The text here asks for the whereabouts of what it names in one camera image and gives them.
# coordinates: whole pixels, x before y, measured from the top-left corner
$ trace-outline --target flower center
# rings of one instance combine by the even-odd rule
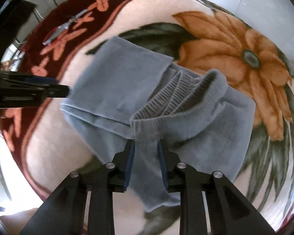
[[[246,63],[248,63],[253,69],[260,69],[260,61],[258,56],[249,49],[242,51],[242,57]]]

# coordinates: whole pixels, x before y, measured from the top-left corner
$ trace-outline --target silver bolt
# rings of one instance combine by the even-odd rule
[[[106,164],[107,169],[113,169],[115,167],[114,163],[107,163]]]
[[[77,178],[77,177],[78,177],[78,171],[72,171],[72,172],[70,173],[70,177],[71,177],[71,178]]]
[[[223,174],[222,174],[222,172],[220,172],[220,171],[215,171],[215,172],[213,173],[213,176],[214,176],[215,178],[217,178],[217,179],[220,179],[220,178],[223,177]]]
[[[180,169],[185,169],[186,168],[186,163],[178,163],[176,166],[178,168],[180,168]]]

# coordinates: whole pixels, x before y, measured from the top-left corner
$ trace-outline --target garment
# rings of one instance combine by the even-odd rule
[[[179,193],[163,186],[160,139],[198,171],[220,170],[233,181],[253,125],[255,103],[218,70],[201,78],[172,60],[114,37],[61,107],[103,163],[124,149],[126,139],[135,140],[129,186],[147,212],[180,203]]]

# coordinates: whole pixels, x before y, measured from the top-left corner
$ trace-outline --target gray fabric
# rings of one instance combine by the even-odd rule
[[[103,163],[124,149],[126,139],[135,139],[130,187],[150,212],[180,203],[178,193],[165,192],[158,140],[197,170],[220,170],[233,181],[255,103],[218,70],[201,78],[168,56],[114,37],[97,51],[61,109]]]

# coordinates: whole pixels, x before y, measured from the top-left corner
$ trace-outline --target floral blanket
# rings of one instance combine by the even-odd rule
[[[42,44],[55,27],[85,8],[87,13],[51,45]],[[172,56],[198,74],[216,68],[230,86],[255,101],[250,144],[234,184],[277,230],[291,209],[294,188],[294,68],[286,56],[264,35],[206,0],[69,0],[28,38],[20,71],[72,86],[97,49],[115,35]],[[39,108],[8,109],[3,121],[14,159],[42,199],[70,171],[98,166],[89,146],[64,120],[60,102],[48,99]],[[126,197],[132,206],[134,196]],[[115,203],[116,212],[123,200]],[[138,217],[121,211],[116,230],[118,222],[140,218],[136,228],[119,226],[120,234],[140,231],[141,205],[140,211]]]

